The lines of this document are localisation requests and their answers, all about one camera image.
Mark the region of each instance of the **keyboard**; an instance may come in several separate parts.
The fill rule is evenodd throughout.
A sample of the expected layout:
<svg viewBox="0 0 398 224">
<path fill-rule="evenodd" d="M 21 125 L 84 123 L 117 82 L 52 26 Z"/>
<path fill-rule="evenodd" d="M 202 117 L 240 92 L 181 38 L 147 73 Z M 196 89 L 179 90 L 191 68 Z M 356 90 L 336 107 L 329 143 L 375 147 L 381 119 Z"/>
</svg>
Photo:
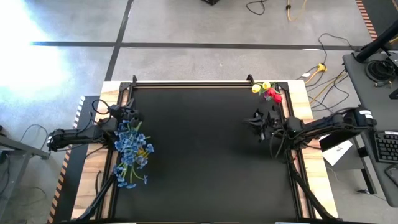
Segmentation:
<svg viewBox="0 0 398 224">
<path fill-rule="evenodd" d="M 398 133 L 374 133 L 376 159 L 379 162 L 398 163 Z"/>
</svg>

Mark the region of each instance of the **orange striped edge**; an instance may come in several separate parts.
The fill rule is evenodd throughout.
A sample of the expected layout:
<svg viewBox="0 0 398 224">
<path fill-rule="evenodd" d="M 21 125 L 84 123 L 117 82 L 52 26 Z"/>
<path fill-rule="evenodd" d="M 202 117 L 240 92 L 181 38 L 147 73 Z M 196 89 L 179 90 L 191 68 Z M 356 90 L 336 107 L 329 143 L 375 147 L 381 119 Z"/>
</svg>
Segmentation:
<svg viewBox="0 0 398 224">
<path fill-rule="evenodd" d="M 85 97 L 84 96 L 80 97 L 79 106 L 78 106 L 78 109 L 76 112 L 75 120 L 73 121 L 74 129 L 77 128 L 77 124 L 79 123 L 80 113 L 81 113 L 81 109 L 83 107 L 84 101 L 85 101 Z M 62 190 L 63 180 L 65 179 L 65 174 L 67 173 L 69 158 L 70 158 L 70 150 L 67 150 L 65 153 L 65 157 L 63 158 L 61 173 L 58 178 L 57 188 L 55 189 L 54 198 L 52 200 L 52 204 L 50 207 L 50 215 L 47 218 L 47 224 L 53 223 L 55 211 L 56 211 L 57 205 L 58 205 L 58 199 L 60 198 L 60 194 L 61 194 L 61 190 Z"/>
<path fill-rule="evenodd" d="M 368 28 L 368 32 L 369 32 L 372 40 L 375 40 L 377 38 L 377 34 L 376 34 L 376 31 L 374 31 L 373 24 L 369 18 L 368 12 L 366 12 L 366 9 L 365 9 L 364 4 L 362 3 L 362 0 L 356 0 L 355 2 L 358 6 L 360 13 L 361 13 L 363 21 L 365 22 L 366 28 Z"/>
</svg>

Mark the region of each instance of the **gray floor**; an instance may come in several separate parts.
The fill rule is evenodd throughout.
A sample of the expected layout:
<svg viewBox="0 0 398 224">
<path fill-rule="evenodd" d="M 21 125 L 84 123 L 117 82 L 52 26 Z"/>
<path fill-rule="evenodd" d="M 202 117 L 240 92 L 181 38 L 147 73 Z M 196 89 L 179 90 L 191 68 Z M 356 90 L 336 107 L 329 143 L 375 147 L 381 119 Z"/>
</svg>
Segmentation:
<svg viewBox="0 0 398 224">
<path fill-rule="evenodd" d="M 287 22 L 284 1 L 268 0 L 263 16 L 251 14 L 245 7 L 247 2 L 220 0 L 210 7 L 200 0 L 135 0 L 123 41 L 319 45 L 318 36 L 324 32 L 347 38 L 353 45 L 371 40 L 354 0 L 309 1 L 305 14 L 296 22 Z M 301 3 L 293 1 L 293 14 L 298 13 Z M 27 42 L 115 42 L 126 4 L 127 0 L 0 2 L 0 15 L 4 16 L 0 24 L 3 33 L 10 34 L 0 37 L 6 43 L 0 75 L 0 124 L 11 138 L 20 139 L 25 128 L 34 123 L 49 131 L 71 128 L 80 96 L 100 93 L 113 51 L 112 47 L 41 47 L 28 46 Z M 13 17 L 19 19 L 13 19 L 16 22 L 10 25 Z M 331 37 L 322 37 L 322 42 L 346 45 Z M 342 71 L 341 57 L 348 53 L 328 51 L 328 71 L 322 80 Z M 249 73 L 258 79 L 294 79 L 323 58 L 320 50 L 123 47 L 112 80 L 131 80 L 133 75 L 140 80 L 242 80 Z M 336 110 L 359 103 L 349 78 L 339 87 L 350 97 Z M 324 103 L 334 105 L 344 96 L 333 90 Z M 321 118 L 328 112 L 313 114 Z M 25 142 L 39 147 L 41 139 L 36 139 L 36 134 L 36 130 L 30 130 Z M 46 222 L 63 157 L 59 152 L 47 161 L 33 158 L 29 162 L 20 194 L 16 194 L 2 222 Z M 337 172 L 338 180 L 328 171 L 341 218 L 396 223 L 398 209 L 371 195 L 354 192 L 365 188 L 359 170 Z M 41 198 L 34 186 L 44 189 L 47 199 L 21 207 Z"/>
</svg>

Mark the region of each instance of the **desk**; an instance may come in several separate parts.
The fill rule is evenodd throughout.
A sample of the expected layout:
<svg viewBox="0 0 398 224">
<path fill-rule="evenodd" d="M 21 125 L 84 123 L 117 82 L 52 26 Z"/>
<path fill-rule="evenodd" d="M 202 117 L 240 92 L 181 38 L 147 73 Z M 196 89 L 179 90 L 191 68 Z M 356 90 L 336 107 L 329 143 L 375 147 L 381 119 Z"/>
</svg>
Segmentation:
<svg viewBox="0 0 398 224">
<path fill-rule="evenodd" d="M 368 60 L 384 60 L 386 57 L 385 54 L 374 54 Z M 395 81 L 392 88 L 374 88 L 374 82 L 364 73 L 365 64 L 355 61 L 352 55 L 344 55 L 343 60 L 361 104 L 372 111 L 373 118 L 377 121 L 376 129 L 379 128 L 380 131 L 397 130 L 397 102 L 393 105 L 388 95 L 398 88 L 398 82 Z M 361 137 L 388 204 L 398 207 L 398 187 L 384 173 L 390 164 L 376 161 L 371 143 L 372 135 L 363 132 Z"/>
<path fill-rule="evenodd" d="M 100 98 L 108 104 L 116 104 L 119 95 L 119 86 L 121 82 L 110 81 L 104 82 L 101 96 Z M 305 86 L 303 81 L 294 80 L 288 81 L 289 85 L 289 96 L 290 101 L 293 105 L 294 115 L 301 119 L 311 120 L 312 113 L 310 109 L 310 105 L 308 103 L 307 93 L 305 91 Z M 284 96 L 283 102 L 284 108 L 287 108 L 287 102 Z M 106 111 L 106 108 L 102 105 L 99 106 L 98 111 Z M 284 110 L 285 116 L 289 115 L 288 110 Z M 318 141 L 312 141 L 312 146 L 319 147 Z M 90 153 L 98 148 L 98 145 L 90 144 L 87 150 L 87 153 Z M 114 156 L 111 159 L 111 163 L 115 163 L 116 153 L 113 153 Z M 72 218 L 76 218 L 81 215 L 86 207 L 91 203 L 91 201 L 95 197 L 95 190 L 93 186 L 95 185 L 96 175 L 99 170 L 104 171 L 104 165 L 107 157 L 107 151 L 99 151 L 96 154 L 93 154 L 84 163 L 83 171 L 81 173 L 81 179 L 78 186 L 76 200 L 73 206 Z M 331 188 L 328 181 L 328 176 L 325 168 L 325 164 L 323 161 L 322 154 L 319 150 L 316 149 L 304 149 L 303 150 L 303 159 L 305 162 L 305 170 L 307 172 L 308 182 L 311 190 L 317 196 L 321 204 L 331 213 L 333 216 L 337 217 L 336 207 L 333 200 L 333 194 L 331 192 Z M 108 192 L 105 200 L 104 206 L 102 209 L 102 217 L 105 218 L 108 215 L 109 211 L 109 203 L 111 200 L 111 191 Z M 300 192 L 300 201 L 302 204 L 302 212 L 304 217 L 308 217 L 308 208 L 306 206 L 306 199 L 302 192 Z M 56 215 L 56 205 L 55 208 L 53 206 L 52 216 L 49 218 L 49 222 L 51 223 L 54 215 Z"/>
</svg>

